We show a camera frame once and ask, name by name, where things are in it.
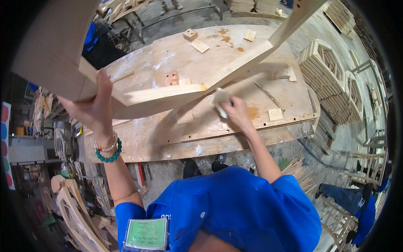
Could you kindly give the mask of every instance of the blue jeans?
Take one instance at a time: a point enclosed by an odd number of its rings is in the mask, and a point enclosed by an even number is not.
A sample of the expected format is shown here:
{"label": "blue jeans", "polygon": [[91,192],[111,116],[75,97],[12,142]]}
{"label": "blue jeans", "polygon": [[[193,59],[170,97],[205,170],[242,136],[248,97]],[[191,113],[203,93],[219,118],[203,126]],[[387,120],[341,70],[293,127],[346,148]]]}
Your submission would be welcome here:
{"label": "blue jeans", "polygon": [[322,193],[332,197],[334,202],[347,210],[351,215],[355,215],[361,207],[358,203],[362,199],[363,188],[347,189],[335,185],[322,184]]}

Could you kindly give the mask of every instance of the cable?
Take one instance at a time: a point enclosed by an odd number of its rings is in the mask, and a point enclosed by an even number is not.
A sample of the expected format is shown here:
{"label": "cable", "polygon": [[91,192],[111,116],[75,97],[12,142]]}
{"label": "cable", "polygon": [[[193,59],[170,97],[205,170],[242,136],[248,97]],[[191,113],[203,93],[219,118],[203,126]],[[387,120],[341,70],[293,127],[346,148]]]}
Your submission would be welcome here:
{"label": "cable", "polygon": [[343,170],[343,171],[349,171],[349,169],[346,169],[344,167],[339,167],[339,166],[334,166],[334,165],[328,165],[325,162],[323,162],[320,158],[318,158],[303,142],[301,139],[297,139],[298,142],[313,156],[319,163],[321,163],[324,166],[333,168],[333,169],[338,169],[338,170]]}

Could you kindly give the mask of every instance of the poster with colored shapes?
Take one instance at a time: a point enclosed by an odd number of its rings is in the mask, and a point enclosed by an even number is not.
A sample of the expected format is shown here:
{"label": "poster with colored shapes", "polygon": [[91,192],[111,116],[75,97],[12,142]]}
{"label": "poster with colored shapes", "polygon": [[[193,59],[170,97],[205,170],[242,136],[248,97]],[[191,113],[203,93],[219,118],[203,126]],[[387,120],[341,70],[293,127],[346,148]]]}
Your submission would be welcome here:
{"label": "poster with colored shapes", "polygon": [[8,161],[8,126],[11,116],[11,104],[3,102],[1,106],[1,155],[4,166],[4,172],[6,173],[8,187],[11,190],[15,190],[14,180],[12,179],[10,162]]}

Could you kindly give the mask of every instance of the wooden workbench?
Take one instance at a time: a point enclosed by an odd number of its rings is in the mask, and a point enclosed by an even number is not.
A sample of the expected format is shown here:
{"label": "wooden workbench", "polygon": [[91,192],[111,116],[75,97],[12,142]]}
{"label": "wooden workbench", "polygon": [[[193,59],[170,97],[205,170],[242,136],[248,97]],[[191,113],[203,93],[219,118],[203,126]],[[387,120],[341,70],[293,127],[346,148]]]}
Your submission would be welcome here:
{"label": "wooden workbench", "polygon": [[[257,32],[254,42],[243,39],[246,30]],[[106,67],[111,79],[129,71],[135,73],[114,84],[114,88],[127,93],[165,86],[165,73],[177,70],[179,79],[190,78],[201,83],[213,71],[250,48],[267,40],[274,28],[263,25],[227,25],[196,30],[198,40],[209,46],[200,54],[181,33],[168,36],[138,49]],[[296,82],[287,79],[273,80],[273,72],[291,66]],[[267,110],[277,106],[253,81],[267,89],[286,109],[283,119],[270,121]],[[243,98],[249,107],[253,125],[259,130],[265,145],[295,140],[313,134],[313,113],[302,73],[287,43],[284,43],[258,66],[223,86],[230,93]],[[239,129],[230,121],[220,118],[212,104],[212,94],[180,108],[191,110],[193,122],[177,124],[178,109],[150,117],[134,119],[114,127],[123,142],[125,162],[146,162],[214,155],[244,150],[248,144]],[[89,162],[99,162],[93,147],[93,134],[84,130],[85,152]]]}

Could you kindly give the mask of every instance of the person in blue jeans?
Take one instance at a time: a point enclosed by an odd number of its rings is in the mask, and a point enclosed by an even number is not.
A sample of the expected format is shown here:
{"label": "person in blue jeans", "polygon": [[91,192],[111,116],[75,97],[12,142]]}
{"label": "person in blue jeans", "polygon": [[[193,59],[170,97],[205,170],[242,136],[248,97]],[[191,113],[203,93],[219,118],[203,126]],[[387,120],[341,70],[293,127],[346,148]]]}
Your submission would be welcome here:
{"label": "person in blue jeans", "polygon": [[238,166],[223,164],[219,155],[210,175],[202,175],[192,159],[182,162],[184,179],[173,181],[144,209],[143,201],[120,154],[124,145],[112,129],[110,76],[98,73],[98,94],[92,102],[58,97],[67,112],[94,132],[115,205],[121,251],[129,219],[168,219],[169,251],[290,251],[311,252],[322,232],[315,207],[292,175],[282,175],[262,143],[240,98],[221,104],[245,134],[258,177]]}
{"label": "person in blue jeans", "polygon": [[349,189],[321,183],[316,191],[315,199],[318,199],[321,194],[332,197],[335,203],[358,218],[358,228],[347,234],[346,242],[349,243],[352,240],[352,244],[360,247],[375,221],[376,208],[372,184],[367,184],[360,189]]}

